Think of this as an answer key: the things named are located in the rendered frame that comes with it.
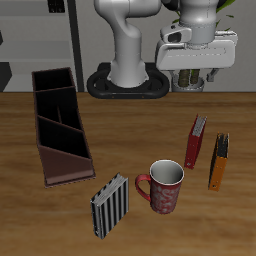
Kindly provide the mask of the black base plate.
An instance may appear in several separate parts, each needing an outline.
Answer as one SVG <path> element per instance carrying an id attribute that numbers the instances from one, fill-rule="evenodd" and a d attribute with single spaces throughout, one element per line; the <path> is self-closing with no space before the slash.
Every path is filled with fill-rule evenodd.
<path id="1" fill-rule="evenodd" d="M 154 63 L 145 64 L 149 79 L 138 87 L 122 88 L 107 79 L 110 63 L 103 62 L 87 80 L 87 90 L 99 99 L 157 99 L 164 97 L 170 88 L 169 79 L 161 73 Z"/>

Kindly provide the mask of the red book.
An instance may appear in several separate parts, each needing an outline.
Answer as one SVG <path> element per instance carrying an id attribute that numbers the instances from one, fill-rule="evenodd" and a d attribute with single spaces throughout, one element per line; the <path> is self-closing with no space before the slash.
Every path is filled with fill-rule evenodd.
<path id="1" fill-rule="evenodd" d="M 200 152 L 204 129 L 206 125 L 206 117 L 196 116 L 191 131 L 188 136 L 187 149 L 184 166 L 193 169 Z"/>

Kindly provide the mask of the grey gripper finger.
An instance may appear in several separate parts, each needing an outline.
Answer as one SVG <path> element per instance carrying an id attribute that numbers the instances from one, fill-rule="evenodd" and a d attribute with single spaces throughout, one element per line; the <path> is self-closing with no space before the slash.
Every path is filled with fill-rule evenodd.
<path id="1" fill-rule="evenodd" d="M 218 73 L 219 68 L 213 68 L 210 73 L 207 74 L 207 82 L 214 82 L 214 77 Z"/>

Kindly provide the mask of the orange book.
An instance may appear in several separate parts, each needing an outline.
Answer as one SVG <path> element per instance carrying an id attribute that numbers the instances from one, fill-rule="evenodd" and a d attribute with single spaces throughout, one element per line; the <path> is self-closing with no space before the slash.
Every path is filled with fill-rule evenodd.
<path id="1" fill-rule="evenodd" d="M 218 191 L 225 171 L 229 149 L 229 135 L 218 133 L 212 155 L 208 189 Z"/>

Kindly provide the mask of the dark brown desk caddy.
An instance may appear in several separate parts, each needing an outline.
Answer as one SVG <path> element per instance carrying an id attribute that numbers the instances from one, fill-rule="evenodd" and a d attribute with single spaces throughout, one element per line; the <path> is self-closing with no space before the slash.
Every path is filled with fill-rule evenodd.
<path id="1" fill-rule="evenodd" d="M 95 178 L 71 69 L 36 71 L 32 82 L 45 187 Z"/>

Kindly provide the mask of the black white striped book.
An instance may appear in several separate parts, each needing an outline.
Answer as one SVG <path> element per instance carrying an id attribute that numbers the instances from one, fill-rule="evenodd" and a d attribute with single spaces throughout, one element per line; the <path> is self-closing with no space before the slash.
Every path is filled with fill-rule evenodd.
<path id="1" fill-rule="evenodd" d="M 104 239 L 129 210 L 129 179 L 117 173 L 90 199 L 90 206 L 94 234 Z"/>

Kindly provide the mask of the pot plant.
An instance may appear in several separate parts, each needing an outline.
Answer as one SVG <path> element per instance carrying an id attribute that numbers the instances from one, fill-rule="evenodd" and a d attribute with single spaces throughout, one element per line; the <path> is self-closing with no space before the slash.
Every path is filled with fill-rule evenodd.
<path id="1" fill-rule="evenodd" d="M 230 6 L 236 0 L 219 0 L 216 11 Z M 178 74 L 173 71 L 171 74 L 171 90 L 173 92 L 202 92 L 204 89 L 204 79 L 200 77 L 199 69 L 180 70 Z"/>

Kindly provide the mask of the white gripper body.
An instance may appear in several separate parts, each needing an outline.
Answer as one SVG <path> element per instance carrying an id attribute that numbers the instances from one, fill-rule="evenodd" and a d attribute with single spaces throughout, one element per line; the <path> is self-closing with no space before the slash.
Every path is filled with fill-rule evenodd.
<path id="1" fill-rule="evenodd" d="M 238 35 L 234 31 L 216 31 L 215 39 L 204 49 L 190 49 L 185 43 L 157 44 L 155 62 L 159 70 L 226 68 L 235 62 Z"/>

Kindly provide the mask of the red patterned mug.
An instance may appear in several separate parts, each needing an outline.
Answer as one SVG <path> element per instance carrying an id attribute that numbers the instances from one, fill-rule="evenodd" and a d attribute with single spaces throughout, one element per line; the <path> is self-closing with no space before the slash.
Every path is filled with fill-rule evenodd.
<path id="1" fill-rule="evenodd" d="M 150 167 L 150 174 L 138 175 L 135 179 L 137 192 L 150 202 L 151 208 L 159 214 L 174 211 L 184 179 L 183 168 L 172 160 L 158 160 Z M 142 181 L 150 185 L 150 193 L 145 193 L 139 186 Z"/>

